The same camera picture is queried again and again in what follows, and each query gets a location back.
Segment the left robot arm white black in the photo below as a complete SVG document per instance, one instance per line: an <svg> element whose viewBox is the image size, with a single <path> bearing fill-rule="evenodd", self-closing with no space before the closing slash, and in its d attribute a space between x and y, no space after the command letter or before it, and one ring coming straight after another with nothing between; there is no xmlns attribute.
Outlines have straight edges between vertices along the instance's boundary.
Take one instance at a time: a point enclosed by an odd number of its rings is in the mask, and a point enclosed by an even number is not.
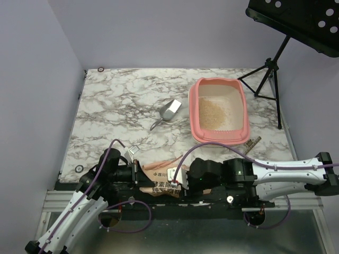
<svg viewBox="0 0 339 254"><path fill-rule="evenodd" d="M129 162L117 149L106 149L99 162L84 174L65 209L37 241L30 241L26 253L70 253L76 241L99 214L123 205L118 185L129 189L155 186L138 160Z"/></svg>

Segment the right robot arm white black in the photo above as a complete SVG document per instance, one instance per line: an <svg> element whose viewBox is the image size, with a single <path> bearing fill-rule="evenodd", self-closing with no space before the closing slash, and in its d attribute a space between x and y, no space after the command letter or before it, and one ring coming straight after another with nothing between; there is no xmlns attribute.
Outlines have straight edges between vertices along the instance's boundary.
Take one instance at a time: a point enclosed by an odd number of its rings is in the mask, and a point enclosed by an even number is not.
<svg viewBox="0 0 339 254"><path fill-rule="evenodd" d="M223 162L196 158L186 173L192 195L224 187L231 206L250 208L277 197L313 192L316 196L338 195L338 175L329 153L299 161L264 161L234 158Z"/></svg>

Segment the orange cat litter bag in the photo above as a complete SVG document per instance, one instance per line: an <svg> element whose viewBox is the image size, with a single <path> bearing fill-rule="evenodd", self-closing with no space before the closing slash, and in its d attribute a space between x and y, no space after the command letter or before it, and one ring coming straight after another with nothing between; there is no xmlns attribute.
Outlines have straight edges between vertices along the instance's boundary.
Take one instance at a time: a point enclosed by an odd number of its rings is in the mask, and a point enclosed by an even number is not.
<svg viewBox="0 0 339 254"><path fill-rule="evenodd" d="M168 181L167 171L176 170L179 158L173 161L160 161L142 166L143 173L154 183L154 187L139 187L142 193L153 197L171 196L177 199L184 199L189 196L189 190L181 185L172 187Z"/></svg>

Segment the silver metal scoop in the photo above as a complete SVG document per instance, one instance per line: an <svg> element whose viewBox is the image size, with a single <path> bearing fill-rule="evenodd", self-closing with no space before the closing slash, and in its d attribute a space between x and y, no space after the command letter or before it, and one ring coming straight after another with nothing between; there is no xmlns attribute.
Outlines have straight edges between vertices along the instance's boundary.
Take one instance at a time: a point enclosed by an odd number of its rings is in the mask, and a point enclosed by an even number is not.
<svg viewBox="0 0 339 254"><path fill-rule="evenodd" d="M166 105L164 105L159 110L160 119L157 120L151 127L150 130L152 131L155 127L159 126L163 121L170 121L175 114L178 112L182 103L176 99L171 100Z"/></svg>

